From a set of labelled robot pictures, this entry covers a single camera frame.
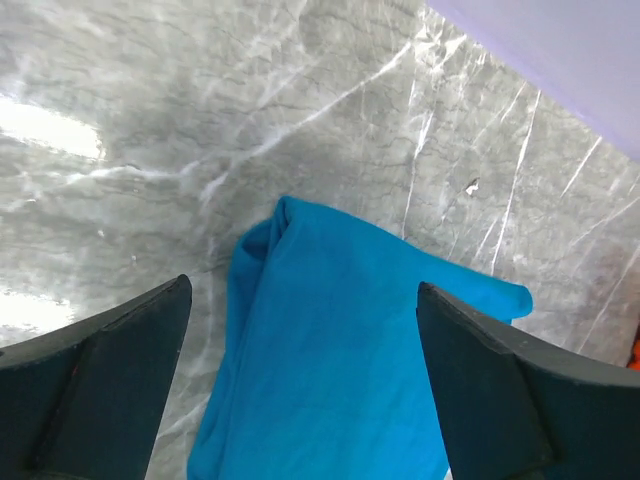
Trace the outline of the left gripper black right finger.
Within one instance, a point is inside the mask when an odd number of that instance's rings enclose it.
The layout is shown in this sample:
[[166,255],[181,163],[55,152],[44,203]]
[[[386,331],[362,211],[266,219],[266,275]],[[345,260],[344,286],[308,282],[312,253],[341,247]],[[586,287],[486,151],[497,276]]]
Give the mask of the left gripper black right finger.
[[639,374],[423,283],[417,323],[455,479],[636,479]]

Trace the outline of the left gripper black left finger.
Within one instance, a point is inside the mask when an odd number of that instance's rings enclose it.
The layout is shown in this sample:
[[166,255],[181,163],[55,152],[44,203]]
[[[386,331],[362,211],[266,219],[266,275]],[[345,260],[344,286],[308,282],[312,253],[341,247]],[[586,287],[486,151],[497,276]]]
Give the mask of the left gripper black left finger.
[[180,275],[2,348],[2,478],[144,478],[191,306]]

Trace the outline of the blue t shirt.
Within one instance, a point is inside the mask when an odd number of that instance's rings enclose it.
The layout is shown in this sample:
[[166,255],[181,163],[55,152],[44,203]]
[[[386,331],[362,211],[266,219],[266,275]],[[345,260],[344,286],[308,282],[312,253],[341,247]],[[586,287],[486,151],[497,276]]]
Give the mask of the blue t shirt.
[[524,286],[281,198],[233,252],[225,354],[188,477],[444,478],[415,311],[423,282],[504,323],[533,308]]

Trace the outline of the orange folded t shirt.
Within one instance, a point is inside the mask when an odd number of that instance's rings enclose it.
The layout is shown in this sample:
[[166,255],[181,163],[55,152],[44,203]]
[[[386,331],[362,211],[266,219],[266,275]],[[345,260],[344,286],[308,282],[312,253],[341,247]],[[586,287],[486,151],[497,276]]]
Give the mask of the orange folded t shirt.
[[627,367],[632,370],[640,370],[640,331],[636,332]]

